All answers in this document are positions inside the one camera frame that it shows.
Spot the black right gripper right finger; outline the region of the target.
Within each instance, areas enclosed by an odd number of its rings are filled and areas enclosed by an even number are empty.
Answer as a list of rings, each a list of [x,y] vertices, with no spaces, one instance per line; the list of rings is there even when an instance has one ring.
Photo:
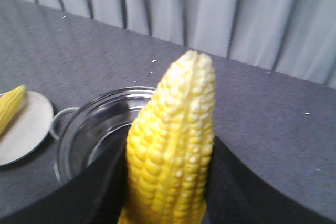
[[[240,161],[219,137],[206,185],[210,223],[334,223],[282,194]]]

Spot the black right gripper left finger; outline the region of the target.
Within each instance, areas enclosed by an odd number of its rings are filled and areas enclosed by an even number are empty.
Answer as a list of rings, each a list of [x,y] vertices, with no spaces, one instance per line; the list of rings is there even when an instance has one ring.
[[[126,192],[127,131],[109,134],[103,152],[79,175],[1,223],[118,223]]]

